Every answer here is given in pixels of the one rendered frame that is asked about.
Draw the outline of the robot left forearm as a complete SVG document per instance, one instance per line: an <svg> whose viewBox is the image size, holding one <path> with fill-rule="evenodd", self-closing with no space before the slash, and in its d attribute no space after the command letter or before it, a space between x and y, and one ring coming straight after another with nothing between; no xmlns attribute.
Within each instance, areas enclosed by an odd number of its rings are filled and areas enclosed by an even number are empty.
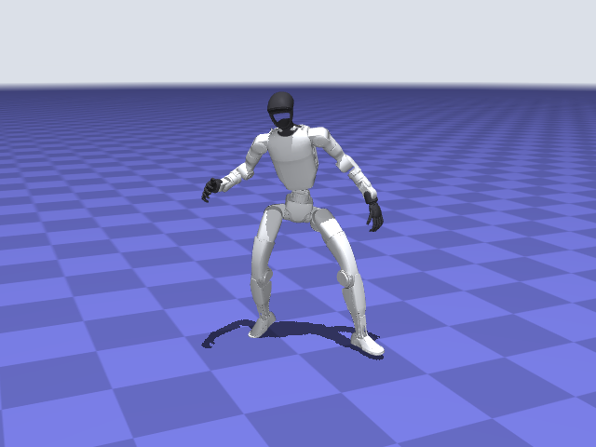
<svg viewBox="0 0 596 447"><path fill-rule="evenodd" d="M377 192L372 187L372 184L369 182L369 180L366 178L366 176L364 176L364 174L361 172L360 167L357 165L357 163L350 156L346 155L346 158L354 166L354 168L351 171L349 171L349 174L347 176L350 179L352 179L352 181L358 187L358 189L360 190L360 192L363 195L363 198L364 198L364 192L368 191L368 192L370 192L372 199L376 199Z"/></svg>

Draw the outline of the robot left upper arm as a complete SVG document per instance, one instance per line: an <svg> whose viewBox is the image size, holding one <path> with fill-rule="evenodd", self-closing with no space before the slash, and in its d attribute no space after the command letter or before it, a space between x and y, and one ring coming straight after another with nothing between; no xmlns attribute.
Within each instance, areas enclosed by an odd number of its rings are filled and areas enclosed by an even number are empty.
<svg viewBox="0 0 596 447"><path fill-rule="evenodd" d="M318 148L323 148L331 157L337 160L336 167L341 172L347 172L354 166L346 158L342 147L324 127L308 129L310 141Z"/></svg>

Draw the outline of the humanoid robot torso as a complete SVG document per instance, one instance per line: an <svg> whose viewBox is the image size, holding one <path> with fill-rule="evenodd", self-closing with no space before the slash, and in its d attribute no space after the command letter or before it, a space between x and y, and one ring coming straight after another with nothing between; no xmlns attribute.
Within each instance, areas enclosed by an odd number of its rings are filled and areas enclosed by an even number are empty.
<svg viewBox="0 0 596 447"><path fill-rule="evenodd" d="M309 126L293 126L291 136L280 136L272 129L267 137L267 150L272 159L278 178L288 190L286 195L284 220L294 223L309 223L313 209L313 198L309 188L313 187L318 171L316 146L308 137Z"/></svg>

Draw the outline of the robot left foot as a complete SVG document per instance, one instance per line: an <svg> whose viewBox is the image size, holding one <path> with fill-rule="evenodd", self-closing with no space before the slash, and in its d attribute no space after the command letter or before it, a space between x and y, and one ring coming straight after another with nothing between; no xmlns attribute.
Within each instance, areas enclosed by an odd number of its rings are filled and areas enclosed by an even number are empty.
<svg viewBox="0 0 596 447"><path fill-rule="evenodd" d="M351 335L350 343L352 345L358 346L363 351L371 355L380 356L385 353L384 348L378 345L369 335L363 337L363 339L360 339L357 337L356 332L353 332Z"/></svg>

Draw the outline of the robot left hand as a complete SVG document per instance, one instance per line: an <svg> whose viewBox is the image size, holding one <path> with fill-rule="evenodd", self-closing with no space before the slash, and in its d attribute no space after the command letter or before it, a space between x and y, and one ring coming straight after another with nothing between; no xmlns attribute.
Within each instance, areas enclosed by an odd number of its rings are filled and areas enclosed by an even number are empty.
<svg viewBox="0 0 596 447"><path fill-rule="evenodd" d="M371 219L372 219L372 223L373 223L372 229L369 232L375 232L382 226L383 221L384 221L381 209L376 202L376 201L378 201L378 198L376 197L376 199L372 199L371 194L368 191L364 192L364 198L365 198L366 204L369 204L369 211L370 211L370 215L369 215L367 224L370 223Z"/></svg>

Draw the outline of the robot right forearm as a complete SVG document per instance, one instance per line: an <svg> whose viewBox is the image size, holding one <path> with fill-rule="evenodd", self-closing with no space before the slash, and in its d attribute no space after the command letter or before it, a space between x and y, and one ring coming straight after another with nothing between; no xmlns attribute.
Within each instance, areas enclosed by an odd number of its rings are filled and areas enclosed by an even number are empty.
<svg viewBox="0 0 596 447"><path fill-rule="evenodd" d="M243 164L243 163L242 163ZM241 165L242 165L241 164ZM231 187L235 184L241 183L241 174L237 171L237 169L241 166L239 165L236 169L232 170L227 176L223 177L223 182L220 185L220 189L218 192L227 192Z"/></svg>

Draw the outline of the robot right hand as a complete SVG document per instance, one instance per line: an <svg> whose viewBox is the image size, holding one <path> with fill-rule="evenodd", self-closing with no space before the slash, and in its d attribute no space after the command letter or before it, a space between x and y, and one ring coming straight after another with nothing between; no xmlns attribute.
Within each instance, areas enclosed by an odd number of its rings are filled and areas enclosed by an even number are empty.
<svg viewBox="0 0 596 447"><path fill-rule="evenodd" d="M209 195L211 195L211 193L217 193L220 189L220 185L223 181L220 179L214 179L211 178L209 182L206 183L206 186L204 187L204 192L202 193L202 199L205 202L209 202L206 198L210 198Z"/></svg>

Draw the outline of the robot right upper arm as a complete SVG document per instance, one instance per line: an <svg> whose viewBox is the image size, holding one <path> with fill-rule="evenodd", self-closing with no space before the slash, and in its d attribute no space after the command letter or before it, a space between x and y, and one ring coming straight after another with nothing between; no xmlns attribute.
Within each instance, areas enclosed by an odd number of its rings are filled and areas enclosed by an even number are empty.
<svg viewBox="0 0 596 447"><path fill-rule="evenodd" d="M248 180L254 175L254 168L263 154L267 152L267 137L269 133L259 134L255 137L249 152L246 155L246 161L237 171L241 174L243 180Z"/></svg>

